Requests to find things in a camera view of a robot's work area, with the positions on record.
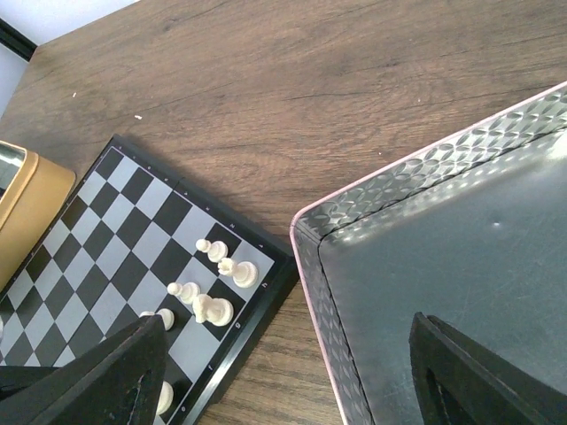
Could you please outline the pink tin box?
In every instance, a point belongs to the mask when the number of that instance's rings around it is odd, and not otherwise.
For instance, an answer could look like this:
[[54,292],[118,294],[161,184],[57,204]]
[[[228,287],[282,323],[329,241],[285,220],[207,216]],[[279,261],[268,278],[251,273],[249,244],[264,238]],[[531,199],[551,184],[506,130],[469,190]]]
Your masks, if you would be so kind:
[[303,208],[290,238],[344,423],[421,422],[419,312],[565,391],[564,84]]

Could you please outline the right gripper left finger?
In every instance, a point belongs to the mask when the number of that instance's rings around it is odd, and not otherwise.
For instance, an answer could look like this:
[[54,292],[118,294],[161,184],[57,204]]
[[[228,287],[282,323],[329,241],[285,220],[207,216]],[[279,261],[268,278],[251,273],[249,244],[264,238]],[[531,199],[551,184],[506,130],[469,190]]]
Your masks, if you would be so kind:
[[141,317],[63,367],[1,368],[3,424],[152,424],[166,331]]

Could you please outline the white pawn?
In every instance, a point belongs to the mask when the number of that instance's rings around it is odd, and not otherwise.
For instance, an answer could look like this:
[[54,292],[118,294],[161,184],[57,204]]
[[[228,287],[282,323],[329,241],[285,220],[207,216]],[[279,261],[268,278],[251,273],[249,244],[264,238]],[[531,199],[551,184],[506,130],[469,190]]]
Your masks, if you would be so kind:
[[185,284],[171,282],[167,286],[167,292],[174,297],[178,297],[184,304],[191,305],[201,293],[201,290],[195,282],[187,282]]
[[228,257],[228,246],[223,241],[211,242],[207,239],[198,239],[195,246],[198,251],[205,253],[213,263],[219,263],[222,259]]
[[146,316],[159,316],[165,327],[165,331],[169,331],[175,324],[175,314],[168,308],[161,308],[157,312],[143,311],[139,314],[140,317]]

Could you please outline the white bishop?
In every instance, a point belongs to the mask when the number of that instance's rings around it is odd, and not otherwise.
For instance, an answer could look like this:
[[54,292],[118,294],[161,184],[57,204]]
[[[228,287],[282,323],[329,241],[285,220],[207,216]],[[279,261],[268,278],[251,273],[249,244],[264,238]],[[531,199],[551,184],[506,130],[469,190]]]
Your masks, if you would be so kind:
[[162,415],[165,413],[173,403],[174,399],[174,389],[172,385],[164,381],[162,383],[162,388],[159,394],[159,400],[156,408],[156,415]]

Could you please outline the white rook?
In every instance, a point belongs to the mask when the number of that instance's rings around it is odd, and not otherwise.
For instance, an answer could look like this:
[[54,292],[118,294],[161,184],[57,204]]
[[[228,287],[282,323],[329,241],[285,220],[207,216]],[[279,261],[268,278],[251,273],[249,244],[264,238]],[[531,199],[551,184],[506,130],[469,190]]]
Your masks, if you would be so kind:
[[223,258],[218,263],[220,274],[231,277],[239,288],[250,288],[258,281],[258,268],[250,261],[237,262]]

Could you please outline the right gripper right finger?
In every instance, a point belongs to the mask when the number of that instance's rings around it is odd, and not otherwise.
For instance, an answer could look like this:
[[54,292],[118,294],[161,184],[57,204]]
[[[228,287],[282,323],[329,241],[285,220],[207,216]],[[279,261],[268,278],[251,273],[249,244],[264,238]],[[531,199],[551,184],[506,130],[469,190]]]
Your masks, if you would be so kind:
[[566,395],[436,316],[414,315],[413,384],[425,424],[564,424]]

